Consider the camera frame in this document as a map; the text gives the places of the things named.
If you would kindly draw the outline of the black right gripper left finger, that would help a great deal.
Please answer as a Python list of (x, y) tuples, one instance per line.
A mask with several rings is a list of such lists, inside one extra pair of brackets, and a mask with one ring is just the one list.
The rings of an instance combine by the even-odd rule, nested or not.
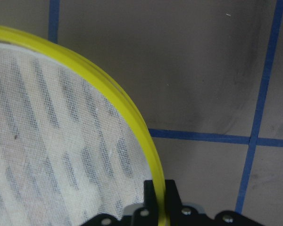
[(124, 208), (121, 219), (109, 214), (99, 214), (89, 219), (84, 226), (157, 226), (158, 204), (154, 185), (151, 180), (143, 182), (143, 203), (132, 204)]

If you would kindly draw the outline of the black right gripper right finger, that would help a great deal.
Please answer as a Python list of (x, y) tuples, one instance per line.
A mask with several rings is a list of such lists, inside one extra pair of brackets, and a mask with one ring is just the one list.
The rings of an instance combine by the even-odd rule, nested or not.
[(166, 212), (172, 226), (260, 226), (261, 224), (234, 211), (224, 210), (214, 218), (199, 207), (183, 204), (174, 180), (166, 180)]

